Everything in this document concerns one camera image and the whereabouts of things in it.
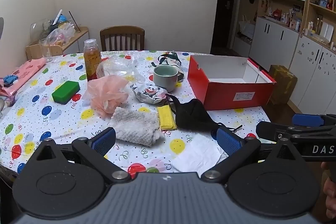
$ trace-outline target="white tissue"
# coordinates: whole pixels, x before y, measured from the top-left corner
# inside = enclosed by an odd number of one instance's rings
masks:
[[[197,134],[171,163],[180,172],[197,172],[201,176],[217,164],[220,149],[217,142]]]

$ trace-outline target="cup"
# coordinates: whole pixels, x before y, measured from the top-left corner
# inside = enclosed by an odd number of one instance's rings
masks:
[[[178,74],[175,66],[159,65],[154,69],[153,82],[156,86],[172,92],[176,87]]]
[[[51,57],[51,51],[50,51],[50,44],[47,43],[46,39],[42,39],[39,41],[42,56],[47,60],[47,63],[52,61],[53,58]]]

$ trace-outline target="human hand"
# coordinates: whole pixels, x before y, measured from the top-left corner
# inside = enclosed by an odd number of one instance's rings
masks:
[[[321,168],[324,170],[329,169],[326,162],[321,164]],[[333,219],[336,217],[336,184],[330,178],[325,181],[323,192],[327,195],[327,199],[325,200],[325,206],[327,207],[326,215],[328,218]]]

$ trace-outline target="doorway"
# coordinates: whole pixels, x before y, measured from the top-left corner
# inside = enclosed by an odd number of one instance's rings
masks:
[[[212,54],[219,55],[221,51],[226,49],[229,41],[234,1],[235,0],[217,0],[215,25],[211,44]]]

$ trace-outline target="green sponge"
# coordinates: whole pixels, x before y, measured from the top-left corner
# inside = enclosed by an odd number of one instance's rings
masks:
[[[79,90],[78,82],[66,81],[52,94],[52,98],[56,103],[66,105]]]

